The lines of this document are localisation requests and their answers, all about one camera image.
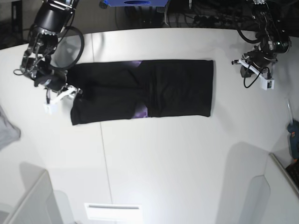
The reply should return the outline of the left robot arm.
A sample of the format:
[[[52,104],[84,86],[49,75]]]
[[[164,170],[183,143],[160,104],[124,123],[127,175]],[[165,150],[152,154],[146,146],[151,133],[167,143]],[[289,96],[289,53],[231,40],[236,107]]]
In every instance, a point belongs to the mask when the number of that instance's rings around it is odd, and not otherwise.
[[[256,32],[256,38],[251,40],[247,38],[236,20],[236,11],[245,6],[245,3],[239,3],[232,12],[232,21],[239,36],[247,43],[253,44],[254,48],[244,53],[240,60],[232,61],[232,64],[241,65],[240,73],[243,83],[253,74],[261,78],[266,73],[266,80],[272,78],[272,69],[278,62],[278,54],[285,54],[291,47],[291,40],[287,32],[281,28],[280,18],[276,17],[264,0],[254,0],[251,6],[251,15],[254,23],[259,30]]]

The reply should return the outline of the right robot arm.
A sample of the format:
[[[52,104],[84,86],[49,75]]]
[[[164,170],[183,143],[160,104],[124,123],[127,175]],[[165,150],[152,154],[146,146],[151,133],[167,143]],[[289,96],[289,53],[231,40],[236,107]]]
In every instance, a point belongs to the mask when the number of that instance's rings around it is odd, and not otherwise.
[[[77,0],[45,0],[40,7],[33,25],[29,29],[28,48],[24,52],[17,76],[25,76],[46,89],[46,106],[57,104],[64,97],[75,98],[82,90],[67,83],[67,73],[82,56],[85,40],[82,32],[72,25],[75,18]],[[55,53],[68,31],[79,35],[81,46],[75,60],[65,67],[51,65]]]

